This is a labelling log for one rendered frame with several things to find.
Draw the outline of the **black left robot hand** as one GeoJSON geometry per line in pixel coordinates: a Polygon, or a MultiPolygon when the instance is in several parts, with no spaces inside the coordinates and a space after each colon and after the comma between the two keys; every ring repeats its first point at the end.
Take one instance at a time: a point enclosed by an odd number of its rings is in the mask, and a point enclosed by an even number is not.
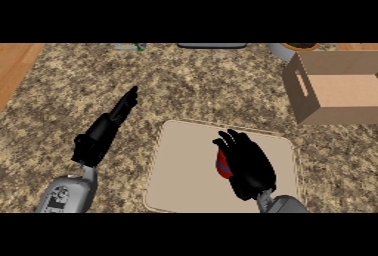
{"type": "Polygon", "coordinates": [[[71,160],[81,165],[96,167],[109,150],[118,128],[121,127],[130,111],[137,104],[137,87],[133,87],[121,97],[109,113],[96,119],[84,134],[78,134],[74,143],[71,160]]]}

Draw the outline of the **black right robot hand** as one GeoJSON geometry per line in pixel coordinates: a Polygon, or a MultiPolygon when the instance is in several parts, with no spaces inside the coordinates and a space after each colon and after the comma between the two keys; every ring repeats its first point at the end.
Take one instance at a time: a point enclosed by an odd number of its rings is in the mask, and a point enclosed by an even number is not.
{"type": "Polygon", "coordinates": [[[244,132],[233,129],[218,132],[213,143],[221,150],[232,172],[229,178],[236,197],[248,201],[257,199],[267,190],[276,190],[276,173],[258,144],[244,132]]]}

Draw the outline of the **beige square tray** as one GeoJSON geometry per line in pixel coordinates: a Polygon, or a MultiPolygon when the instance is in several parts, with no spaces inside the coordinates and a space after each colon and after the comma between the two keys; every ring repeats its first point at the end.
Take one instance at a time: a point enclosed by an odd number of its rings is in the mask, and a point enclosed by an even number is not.
{"type": "MultiPolygon", "coordinates": [[[[294,145],[288,139],[245,132],[261,147],[276,171],[276,191],[272,196],[300,199],[294,145]]],[[[229,181],[216,170],[217,145],[213,140],[226,128],[168,120],[162,124],[153,164],[145,194],[146,207],[158,212],[255,213],[254,200],[236,198],[229,181]]]]}

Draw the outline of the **dark grey appliance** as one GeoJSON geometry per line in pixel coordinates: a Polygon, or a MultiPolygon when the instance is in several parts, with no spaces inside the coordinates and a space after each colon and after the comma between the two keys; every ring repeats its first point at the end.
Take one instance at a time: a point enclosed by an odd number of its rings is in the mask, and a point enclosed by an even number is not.
{"type": "Polygon", "coordinates": [[[177,43],[186,49],[242,49],[248,43],[177,43]]]}

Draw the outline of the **brown cardboard box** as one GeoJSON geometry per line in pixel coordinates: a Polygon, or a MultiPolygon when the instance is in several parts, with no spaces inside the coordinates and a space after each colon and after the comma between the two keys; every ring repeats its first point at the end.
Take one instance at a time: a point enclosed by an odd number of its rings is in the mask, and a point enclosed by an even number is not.
{"type": "Polygon", "coordinates": [[[300,125],[378,124],[378,51],[297,52],[282,80],[300,125]]]}

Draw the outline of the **small green and grey packet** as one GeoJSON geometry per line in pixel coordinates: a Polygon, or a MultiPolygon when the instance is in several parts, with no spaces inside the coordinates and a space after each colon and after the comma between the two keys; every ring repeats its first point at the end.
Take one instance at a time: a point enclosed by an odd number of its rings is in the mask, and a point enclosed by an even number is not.
{"type": "Polygon", "coordinates": [[[145,43],[115,43],[114,47],[118,51],[139,51],[142,52],[146,48],[145,43]]]}

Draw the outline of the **white plant pot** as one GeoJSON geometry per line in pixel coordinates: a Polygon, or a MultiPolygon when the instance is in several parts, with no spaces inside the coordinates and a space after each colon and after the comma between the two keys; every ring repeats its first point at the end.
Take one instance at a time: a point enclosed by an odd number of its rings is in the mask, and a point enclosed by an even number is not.
{"type": "Polygon", "coordinates": [[[313,51],[317,43],[269,43],[269,50],[272,54],[282,60],[289,62],[297,52],[313,51]]]}

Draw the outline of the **red can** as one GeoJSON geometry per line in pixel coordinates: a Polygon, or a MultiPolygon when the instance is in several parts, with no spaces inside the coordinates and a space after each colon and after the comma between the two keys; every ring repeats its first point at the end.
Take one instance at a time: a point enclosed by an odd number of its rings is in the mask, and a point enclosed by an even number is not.
{"type": "Polygon", "coordinates": [[[233,176],[227,165],[226,156],[221,151],[217,152],[216,170],[224,179],[229,179],[233,176]]]}

